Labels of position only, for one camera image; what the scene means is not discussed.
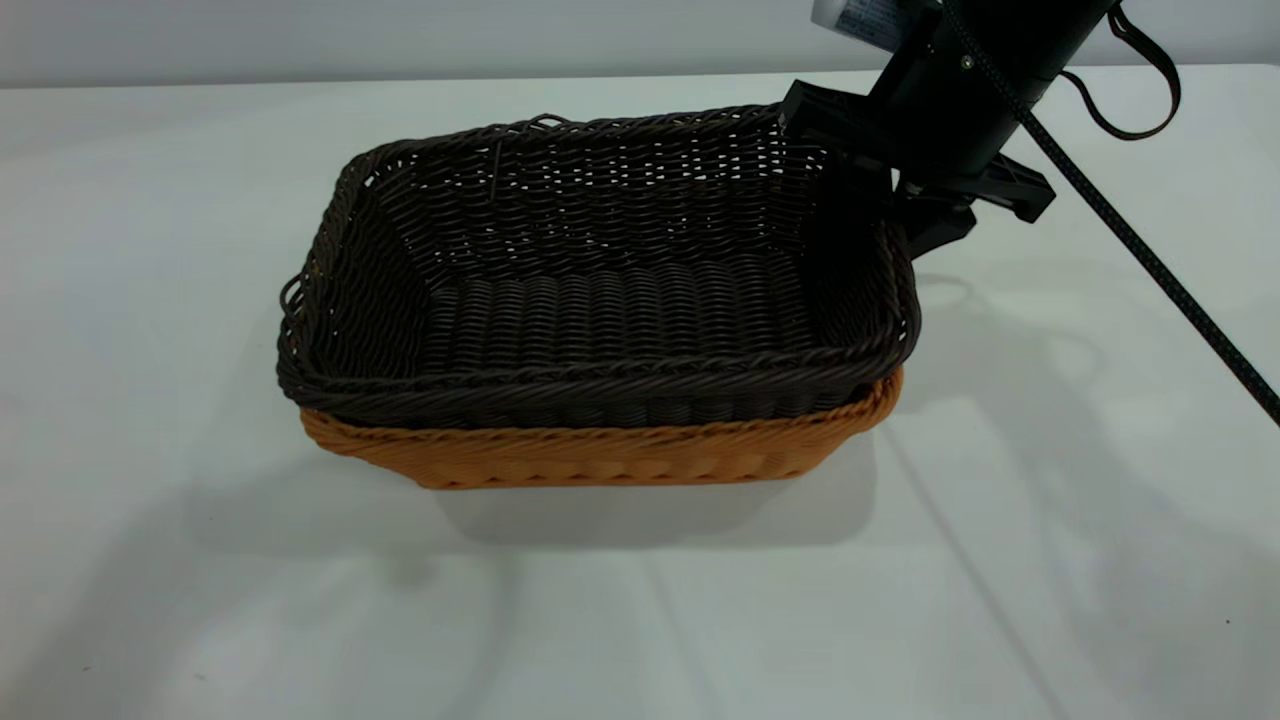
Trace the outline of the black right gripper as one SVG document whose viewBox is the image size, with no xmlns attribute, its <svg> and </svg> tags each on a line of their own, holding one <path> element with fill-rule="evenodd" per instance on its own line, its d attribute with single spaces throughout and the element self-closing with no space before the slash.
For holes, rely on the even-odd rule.
<svg viewBox="0 0 1280 720">
<path fill-rule="evenodd" d="M 865 95 L 796 81 L 780 105 L 786 136 L 828 151 L 810 186 L 806 251 L 861 238 L 892 208 L 913 260 L 965 238 L 977 200 L 1041 218 L 1055 192 L 1002 154 L 1018 119 L 941 5 L 817 5 L 812 20 L 891 58 Z"/>
</svg>

